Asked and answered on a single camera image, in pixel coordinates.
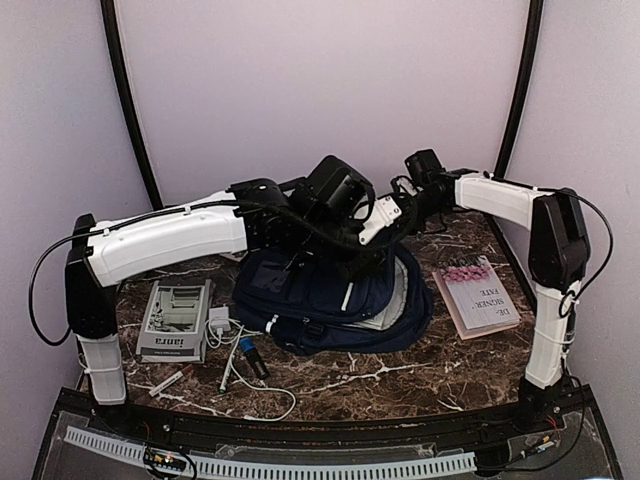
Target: light purple wall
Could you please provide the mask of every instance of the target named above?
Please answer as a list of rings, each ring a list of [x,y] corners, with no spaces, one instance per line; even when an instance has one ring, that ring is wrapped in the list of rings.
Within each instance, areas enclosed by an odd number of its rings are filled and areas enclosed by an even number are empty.
[[[73,341],[42,344],[27,317],[40,253],[78,215],[149,208],[111,73],[98,1],[0,2],[0,451],[2,478],[30,478],[62,385],[79,374]],[[36,289],[45,332],[66,328],[63,262]]]
[[[640,478],[639,160],[640,3],[547,3],[508,176],[572,186],[614,228],[614,257],[581,300],[569,363],[595,391],[626,478]],[[586,210],[593,273],[607,237]],[[517,228],[507,234],[526,264],[526,236]]]
[[[307,174],[326,154],[388,191],[435,148],[492,168],[527,0],[119,2],[164,199]]]

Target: white cable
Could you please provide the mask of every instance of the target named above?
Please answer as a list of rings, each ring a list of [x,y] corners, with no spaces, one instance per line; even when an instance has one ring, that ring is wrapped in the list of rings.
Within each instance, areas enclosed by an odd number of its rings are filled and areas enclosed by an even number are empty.
[[[232,335],[229,338],[224,338],[223,335],[217,334],[214,330],[213,330],[213,326],[211,324],[212,320],[219,320],[219,319],[223,319],[223,320],[228,320],[230,324],[235,325],[238,328],[243,328],[244,329],[244,325],[242,325],[242,323],[240,323],[238,320],[235,320],[233,318],[224,318],[224,317],[212,317],[209,320],[206,321],[205,323],[205,339],[207,341],[207,345],[209,346],[209,348],[211,348],[212,350],[216,350],[217,348],[219,348],[221,345],[233,345],[235,343],[235,341],[238,338],[239,333],[236,333],[235,335]],[[255,337],[256,335],[262,335],[262,332],[258,332],[255,330],[246,330],[244,329],[244,333],[245,337]]]
[[[576,339],[576,337],[575,337],[575,335],[574,335],[574,336],[571,338],[571,340],[556,340],[555,338],[553,338],[553,337],[551,337],[551,336],[547,335],[546,333],[544,333],[542,330],[538,330],[538,328],[537,328],[537,327],[536,327],[536,328],[534,328],[534,329],[533,329],[533,331],[534,331],[536,334],[540,335],[540,336],[541,336],[542,338],[544,338],[545,340],[548,340],[548,341],[550,341],[551,343],[555,343],[556,345],[571,345],[571,344],[575,341],[575,339]]]
[[[78,355],[78,363],[82,367],[82,374],[87,375],[89,373],[89,367],[87,367],[84,363],[82,363],[82,360],[80,360],[80,355]]]
[[[236,367],[233,366],[233,356],[229,357],[229,365],[231,366],[231,371],[233,371],[233,373],[236,374],[236,377],[238,377],[238,380],[240,380],[242,383],[244,383],[247,387],[249,387],[252,390],[258,390],[258,391],[263,391],[263,392],[279,392],[279,393],[286,393],[287,395],[289,395],[291,397],[291,406],[289,407],[289,410],[287,410],[285,413],[283,413],[282,415],[280,415],[279,417],[276,418],[257,418],[257,417],[252,417],[251,415],[245,415],[243,418],[245,420],[255,420],[258,422],[279,422],[280,420],[285,419],[287,416],[289,416],[289,414],[291,412],[293,412],[293,409],[296,408],[296,403],[298,402],[298,400],[296,399],[296,396],[290,392],[289,390],[285,390],[284,388],[275,388],[275,387],[256,387],[254,385],[251,385],[249,382],[247,382],[244,377],[242,375],[240,375],[240,372],[238,372],[238,370],[236,370]]]

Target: brown marble surface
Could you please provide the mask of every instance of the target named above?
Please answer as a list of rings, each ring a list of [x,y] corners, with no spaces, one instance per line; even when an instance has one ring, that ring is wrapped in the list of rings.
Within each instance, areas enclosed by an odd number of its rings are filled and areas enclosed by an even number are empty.
[[[435,315],[424,337],[408,350],[391,354],[323,352],[296,357],[267,336],[254,337],[271,376],[265,385],[286,388],[298,403],[292,421],[381,420],[473,410],[513,402],[528,361],[533,314],[513,271],[480,214],[445,217],[448,231],[405,240],[434,290]],[[439,261],[462,255],[486,255],[507,288],[522,323],[511,330],[462,341],[431,276]],[[233,375],[228,392],[218,393],[230,347],[209,350],[206,362],[186,379],[151,399],[148,390],[182,368],[179,364],[142,364],[134,354],[138,331],[154,280],[179,276],[210,278],[213,306],[231,305],[237,265],[219,256],[201,258],[129,279],[117,303],[120,343],[129,392],[136,403],[181,412],[241,418],[276,417],[290,406],[282,393],[256,392]],[[242,354],[234,365],[253,384]]]

